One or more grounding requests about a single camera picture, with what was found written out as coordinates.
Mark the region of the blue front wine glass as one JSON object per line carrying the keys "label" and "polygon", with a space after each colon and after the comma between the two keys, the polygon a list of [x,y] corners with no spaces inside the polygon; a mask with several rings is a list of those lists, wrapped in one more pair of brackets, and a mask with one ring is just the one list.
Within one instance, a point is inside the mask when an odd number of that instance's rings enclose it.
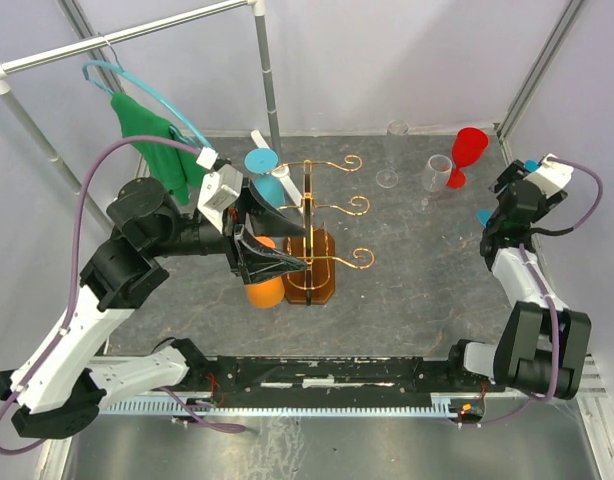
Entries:
{"label": "blue front wine glass", "polygon": [[[526,160],[524,162],[524,168],[527,172],[531,173],[538,169],[539,164],[535,160]],[[482,226],[485,226],[492,215],[492,211],[488,209],[479,209],[476,212],[476,218]]]}

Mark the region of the red wine glass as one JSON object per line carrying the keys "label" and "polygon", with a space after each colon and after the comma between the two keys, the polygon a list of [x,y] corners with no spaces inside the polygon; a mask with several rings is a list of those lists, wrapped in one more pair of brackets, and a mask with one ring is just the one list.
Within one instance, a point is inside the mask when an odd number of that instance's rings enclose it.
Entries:
{"label": "red wine glass", "polygon": [[476,163],[489,145],[488,135],[476,127],[461,129],[455,138],[451,158],[453,168],[446,184],[448,188],[459,189],[466,183],[463,170]]}

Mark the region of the clear wine glass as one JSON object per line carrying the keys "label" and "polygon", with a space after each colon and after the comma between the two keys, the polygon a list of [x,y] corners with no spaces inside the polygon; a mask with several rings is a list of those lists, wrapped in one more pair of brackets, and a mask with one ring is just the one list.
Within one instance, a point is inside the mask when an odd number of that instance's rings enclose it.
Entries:
{"label": "clear wine glass", "polygon": [[398,183],[396,166],[407,148],[409,125],[403,120],[393,120],[389,123],[385,139],[385,161],[376,174],[377,184],[384,189],[391,189]]}
{"label": "clear wine glass", "polygon": [[445,155],[435,154],[428,159],[420,175],[420,190],[414,204],[418,213],[429,214],[434,210],[434,196],[446,187],[452,168],[452,160]]}

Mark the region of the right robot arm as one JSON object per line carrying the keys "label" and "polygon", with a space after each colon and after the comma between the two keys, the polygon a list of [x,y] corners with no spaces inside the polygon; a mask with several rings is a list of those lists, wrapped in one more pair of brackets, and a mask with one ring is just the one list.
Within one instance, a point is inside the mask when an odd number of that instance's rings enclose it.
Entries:
{"label": "right robot arm", "polygon": [[488,216],[480,255],[512,307],[497,344],[461,340],[444,367],[446,382],[465,391],[486,377],[537,400],[569,400],[579,388],[591,320],[562,301],[542,273],[532,239],[562,237],[571,228],[538,223],[568,196],[579,165],[547,154],[534,168],[511,163],[491,185],[498,201]]}

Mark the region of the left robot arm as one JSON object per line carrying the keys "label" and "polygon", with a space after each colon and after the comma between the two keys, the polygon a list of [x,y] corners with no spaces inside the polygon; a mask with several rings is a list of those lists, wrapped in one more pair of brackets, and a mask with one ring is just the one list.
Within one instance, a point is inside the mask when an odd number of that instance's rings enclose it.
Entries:
{"label": "left robot arm", "polygon": [[304,228],[249,180],[223,211],[221,227],[180,212],[153,178],[125,184],[107,211],[111,236],[77,266],[63,316],[23,366],[0,371],[0,400],[18,435],[33,442],[71,437],[108,406],[147,391],[197,390],[207,382],[209,361],[188,338],[119,366],[91,363],[103,341],[168,279],[161,258],[222,255],[246,284],[306,269],[304,261],[264,244],[300,236]]}

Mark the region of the orange wine glass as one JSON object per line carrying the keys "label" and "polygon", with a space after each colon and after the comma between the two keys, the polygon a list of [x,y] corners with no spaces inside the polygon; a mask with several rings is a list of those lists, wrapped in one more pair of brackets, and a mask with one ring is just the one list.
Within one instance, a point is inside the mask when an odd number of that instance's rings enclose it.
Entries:
{"label": "orange wine glass", "polygon": [[269,309],[283,301],[285,288],[282,278],[275,277],[261,283],[246,285],[245,292],[252,306]]}

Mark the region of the brown wooden rack base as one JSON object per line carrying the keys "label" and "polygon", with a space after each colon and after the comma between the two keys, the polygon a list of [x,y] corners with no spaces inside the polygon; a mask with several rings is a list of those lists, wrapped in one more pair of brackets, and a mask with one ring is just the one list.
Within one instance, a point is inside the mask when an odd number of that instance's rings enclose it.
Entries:
{"label": "brown wooden rack base", "polygon": [[292,305],[322,306],[336,290],[336,267],[333,256],[336,243],[324,224],[313,230],[313,261],[304,272],[282,277],[285,300]]}

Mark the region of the light blue back glass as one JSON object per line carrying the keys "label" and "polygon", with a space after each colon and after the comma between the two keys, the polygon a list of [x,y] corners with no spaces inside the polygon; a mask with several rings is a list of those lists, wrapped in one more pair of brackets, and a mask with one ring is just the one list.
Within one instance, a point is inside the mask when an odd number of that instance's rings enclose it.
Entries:
{"label": "light blue back glass", "polygon": [[280,180],[271,174],[278,163],[278,155],[269,148],[253,149],[244,160],[247,171],[255,175],[254,186],[263,199],[275,208],[285,205],[284,188]]}

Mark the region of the green cloth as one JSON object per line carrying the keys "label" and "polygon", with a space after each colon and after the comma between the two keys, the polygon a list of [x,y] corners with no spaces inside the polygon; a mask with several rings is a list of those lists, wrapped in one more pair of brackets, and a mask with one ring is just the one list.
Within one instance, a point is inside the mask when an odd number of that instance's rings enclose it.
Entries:
{"label": "green cloth", "polygon": [[[184,143],[178,129],[167,119],[140,105],[129,95],[115,92],[111,108],[120,124],[122,137],[156,136]],[[133,143],[147,162],[152,177],[160,181],[181,205],[189,203],[189,188],[199,188],[205,170],[196,163],[197,154],[157,143]]]}

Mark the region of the blue clothes hanger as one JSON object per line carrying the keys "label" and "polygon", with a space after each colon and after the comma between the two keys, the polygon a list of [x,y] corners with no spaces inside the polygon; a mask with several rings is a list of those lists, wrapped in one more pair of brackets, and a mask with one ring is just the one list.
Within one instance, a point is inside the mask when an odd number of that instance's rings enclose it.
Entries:
{"label": "blue clothes hanger", "polygon": [[107,40],[106,37],[103,37],[103,40],[104,40],[104,44],[112,51],[115,62],[110,63],[104,60],[89,60],[85,62],[82,65],[81,72],[82,72],[83,78],[86,81],[97,86],[99,89],[105,91],[110,96],[112,96],[114,94],[114,90],[111,87],[105,86],[103,83],[100,83],[99,81],[94,80],[89,73],[89,69],[91,67],[96,67],[99,69],[110,71],[116,74],[117,76],[120,76],[121,78],[125,79],[129,83],[138,87],[148,96],[150,96],[153,100],[155,100],[157,103],[159,103],[164,108],[166,108],[176,119],[178,119],[191,132],[191,134],[193,135],[193,137],[197,140],[199,144],[201,144],[203,147],[212,148],[211,142],[206,138],[206,136],[202,133],[202,131],[199,128],[197,128],[193,124],[193,122],[190,119],[188,119],[178,108],[176,108],[172,103],[170,103],[157,90],[155,90],[150,85],[142,81],[140,78],[136,77],[135,75],[127,71],[120,63],[118,55],[116,54],[115,50],[111,46],[111,43]]}

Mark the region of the silver clothes rail frame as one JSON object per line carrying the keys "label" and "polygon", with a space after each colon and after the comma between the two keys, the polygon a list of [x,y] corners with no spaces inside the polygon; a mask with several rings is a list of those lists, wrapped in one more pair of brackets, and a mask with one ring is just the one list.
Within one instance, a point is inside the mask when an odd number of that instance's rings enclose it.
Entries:
{"label": "silver clothes rail frame", "polygon": [[[53,1],[0,1],[0,61],[74,40]],[[247,130],[264,120],[255,20],[249,5],[151,32],[105,48],[206,133]],[[75,55],[10,77],[36,124],[82,176],[119,129],[106,96],[81,73]],[[22,219],[37,226],[69,224],[76,196],[0,99],[0,226]]]}

